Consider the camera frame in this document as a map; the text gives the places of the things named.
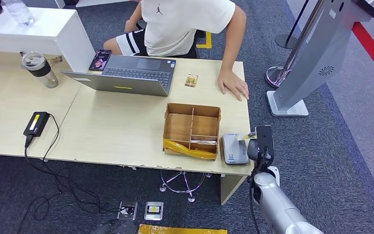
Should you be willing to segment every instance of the robotic arm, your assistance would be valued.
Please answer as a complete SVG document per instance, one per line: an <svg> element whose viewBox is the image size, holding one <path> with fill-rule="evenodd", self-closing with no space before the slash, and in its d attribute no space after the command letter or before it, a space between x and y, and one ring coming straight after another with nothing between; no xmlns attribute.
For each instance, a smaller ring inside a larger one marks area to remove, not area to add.
<svg viewBox="0 0 374 234"><path fill-rule="evenodd" d="M273 233L323 234L301 215L280 188L279 171L277 167L271 166L274 158L271 126L258 126L253 134L257 134L257 139L250 140L247 150L248 157L255 162L250 193Z"/></svg>

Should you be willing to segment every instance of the stanchion post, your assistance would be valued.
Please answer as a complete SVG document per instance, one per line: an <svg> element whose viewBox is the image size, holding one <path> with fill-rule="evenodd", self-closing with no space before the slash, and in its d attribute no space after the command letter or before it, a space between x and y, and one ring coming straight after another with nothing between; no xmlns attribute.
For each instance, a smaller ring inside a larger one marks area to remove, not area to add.
<svg viewBox="0 0 374 234"><path fill-rule="evenodd" d="M294 33L296 27L298 26L299 20L300 20L302 14L304 12L304 9L306 9L306 6L307 6L308 2L309 2L309 0L306 0L304 2L303 7L299 12L299 15L298 15L295 23L293 24L292 30L290 30L289 35L280 34L280 35L275 36L275 42L278 46L280 46L282 48L285 48L285 49L294 49L295 48L296 43L298 42L298 39L295 36L293 36L293 33Z"/></svg>
<svg viewBox="0 0 374 234"><path fill-rule="evenodd" d="M309 16L309 19L307 20L299 39L295 45L295 48L292 50L292 52L289 55L289 58L287 59L284 66L274 66L270 67L266 71L266 81L269 83L272 87L278 88L280 84L284 81L286 76L291 71L291 67L293 65L293 62L295 61L296 56L298 55L299 50L301 49L303 43L305 42L307 36L310 34L310 32L313 29L313 26L315 25L315 22L318 20L323 6L323 3L325 0L318 0L316 3L312 13Z"/></svg>

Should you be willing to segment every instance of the smartphone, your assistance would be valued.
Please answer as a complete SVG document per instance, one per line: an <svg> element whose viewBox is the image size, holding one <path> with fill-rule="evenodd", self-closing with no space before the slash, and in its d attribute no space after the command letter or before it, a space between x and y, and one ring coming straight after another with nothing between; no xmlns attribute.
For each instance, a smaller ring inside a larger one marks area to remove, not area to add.
<svg viewBox="0 0 374 234"><path fill-rule="evenodd" d="M90 71L103 71L110 58L111 50L98 50L95 54L93 62L90 65Z"/></svg>

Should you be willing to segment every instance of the stanchion base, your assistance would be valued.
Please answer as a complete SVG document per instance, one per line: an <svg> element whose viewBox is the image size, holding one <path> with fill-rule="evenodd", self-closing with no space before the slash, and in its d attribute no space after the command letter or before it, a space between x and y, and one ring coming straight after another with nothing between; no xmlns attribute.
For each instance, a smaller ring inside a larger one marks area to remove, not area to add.
<svg viewBox="0 0 374 234"><path fill-rule="evenodd" d="M267 91L267 102L270 106L270 112L273 116L276 117L305 117L309 115L309 112L307 111L306 105L304 104L303 100L300 100L298 103L296 103L294 106L292 106L287 111L280 111L277 108L276 100L273 94L276 91Z"/></svg>
<svg viewBox="0 0 374 234"><path fill-rule="evenodd" d="M291 36L289 41L286 43L287 37L289 35L287 34L280 34L275 37L275 42L278 46L285 49L293 50L296 47L296 43L298 42L298 39L294 36Z"/></svg>
<svg viewBox="0 0 374 234"><path fill-rule="evenodd" d="M266 75L264 76L264 78L266 78L267 83L275 89L277 89L280 86L280 84L277 84L277 79L282 70L283 67L274 66L267 69Z"/></svg>

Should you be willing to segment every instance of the black shorts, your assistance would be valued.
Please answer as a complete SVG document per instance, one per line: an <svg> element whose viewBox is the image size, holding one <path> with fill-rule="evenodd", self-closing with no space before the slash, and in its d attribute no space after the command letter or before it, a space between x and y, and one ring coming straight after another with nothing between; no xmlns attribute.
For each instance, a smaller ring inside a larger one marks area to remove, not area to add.
<svg viewBox="0 0 374 234"><path fill-rule="evenodd" d="M147 48L144 44L144 29L117 36L115 39L123 55L148 56ZM196 44L193 43L190 51L186 55L171 56L172 58L196 59Z"/></svg>

